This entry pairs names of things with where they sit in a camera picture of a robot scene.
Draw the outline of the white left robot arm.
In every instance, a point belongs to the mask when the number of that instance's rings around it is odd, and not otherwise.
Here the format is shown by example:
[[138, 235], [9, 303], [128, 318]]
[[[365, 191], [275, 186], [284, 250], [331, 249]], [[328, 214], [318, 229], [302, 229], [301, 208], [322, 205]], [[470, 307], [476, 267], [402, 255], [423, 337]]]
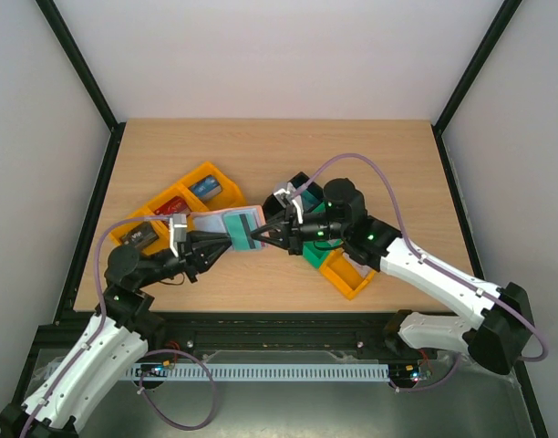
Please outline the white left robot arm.
[[164, 321], [150, 311], [143, 288], [178, 274], [194, 282], [232, 245], [224, 233], [176, 233], [169, 248], [144, 255], [132, 245], [114, 248], [107, 286], [78, 341], [52, 375], [21, 403], [0, 413], [4, 437], [76, 437], [125, 374], [163, 340]]

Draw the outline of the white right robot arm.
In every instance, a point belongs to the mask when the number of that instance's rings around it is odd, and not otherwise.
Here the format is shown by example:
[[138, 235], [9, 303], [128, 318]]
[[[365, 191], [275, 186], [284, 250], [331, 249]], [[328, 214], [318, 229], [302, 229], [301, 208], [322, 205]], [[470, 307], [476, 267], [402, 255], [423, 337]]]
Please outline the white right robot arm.
[[329, 181], [323, 194], [323, 211], [307, 213], [297, 195], [277, 190], [284, 215], [252, 231], [252, 239], [297, 256], [306, 243], [337, 240], [358, 265], [409, 283], [453, 311], [451, 317], [398, 312], [385, 335], [391, 355], [402, 358], [414, 349], [444, 349], [469, 355], [496, 374], [512, 370], [532, 335], [524, 288], [470, 276], [425, 252], [400, 230], [371, 216], [364, 195], [348, 179]]

